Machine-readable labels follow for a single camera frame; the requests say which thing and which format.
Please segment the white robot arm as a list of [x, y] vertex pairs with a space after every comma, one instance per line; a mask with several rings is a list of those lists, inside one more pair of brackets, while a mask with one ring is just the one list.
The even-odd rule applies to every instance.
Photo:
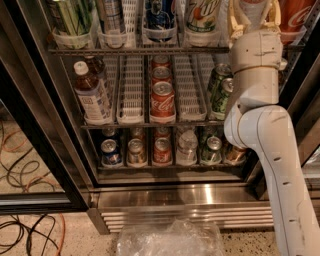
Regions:
[[258, 155], [266, 178], [274, 230], [282, 256], [319, 256], [320, 228], [301, 169], [291, 117], [278, 105], [278, 72], [286, 67], [278, 0], [267, 0], [254, 30], [239, 0], [227, 11], [234, 89], [224, 134]]

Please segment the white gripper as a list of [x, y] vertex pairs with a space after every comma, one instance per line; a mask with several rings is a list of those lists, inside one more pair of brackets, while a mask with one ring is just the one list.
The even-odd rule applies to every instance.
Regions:
[[250, 24], [240, 0], [229, 0], [227, 25], [229, 43], [233, 44], [230, 48], [232, 72], [260, 67], [280, 69], [283, 44], [278, 34], [281, 24], [279, 1], [266, 0], [260, 20], [260, 28], [266, 30], [244, 34]]

